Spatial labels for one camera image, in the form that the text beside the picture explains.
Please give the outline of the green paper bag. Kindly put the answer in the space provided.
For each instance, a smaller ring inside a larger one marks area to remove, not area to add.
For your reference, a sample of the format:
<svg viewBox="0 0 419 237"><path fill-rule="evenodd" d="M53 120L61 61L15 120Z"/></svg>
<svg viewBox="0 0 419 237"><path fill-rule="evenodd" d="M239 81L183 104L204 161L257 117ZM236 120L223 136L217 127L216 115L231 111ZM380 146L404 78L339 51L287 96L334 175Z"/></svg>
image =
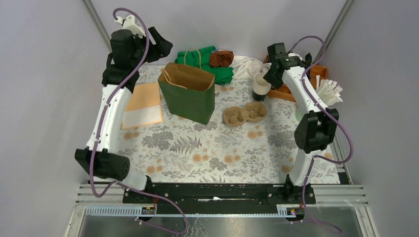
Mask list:
<svg viewBox="0 0 419 237"><path fill-rule="evenodd" d="M168 63L158 83L169 112L207 125L215 107L215 75L183 64Z"/></svg>

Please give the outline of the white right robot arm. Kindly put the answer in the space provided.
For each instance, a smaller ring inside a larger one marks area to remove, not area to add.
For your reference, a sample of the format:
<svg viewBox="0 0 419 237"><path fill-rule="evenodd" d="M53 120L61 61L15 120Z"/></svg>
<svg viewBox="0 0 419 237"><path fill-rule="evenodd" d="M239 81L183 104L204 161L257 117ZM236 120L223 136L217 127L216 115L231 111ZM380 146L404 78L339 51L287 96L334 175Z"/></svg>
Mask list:
<svg viewBox="0 0 419 237"><path fill-rule="evenodd" d="M336 109L329 109L320 99L307 77L303 62L298 56L290 56L283 43L268 46L267 52L271 66L263 78L274 88L286 85L301 114L294 132L297 157L283 190L284 199L296 203L308 190L314 155L325 150L335 137L335 120L339 113Z"/></svg>

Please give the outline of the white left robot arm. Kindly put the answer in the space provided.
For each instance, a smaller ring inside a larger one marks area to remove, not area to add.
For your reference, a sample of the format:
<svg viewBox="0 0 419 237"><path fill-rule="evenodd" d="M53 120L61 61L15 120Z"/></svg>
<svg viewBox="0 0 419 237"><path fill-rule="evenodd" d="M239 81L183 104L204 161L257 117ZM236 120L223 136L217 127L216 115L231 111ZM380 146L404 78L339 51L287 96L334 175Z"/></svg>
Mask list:
<svg viewBox="0 0 419 237"><path fill-rule="evenodd" d="M173 47L155 27L150 27L148 33L147 39L128 29L111 34L112 51L102 74L102 100L95 127L85 148L75 151L75 160L89 175L135 189L134 196L142 203L153 198L153 190L147 186L150 178L131 169L129 158L117 152L124 110L139 78L139 72L134 70L140 62L167 57Z"/></svg>

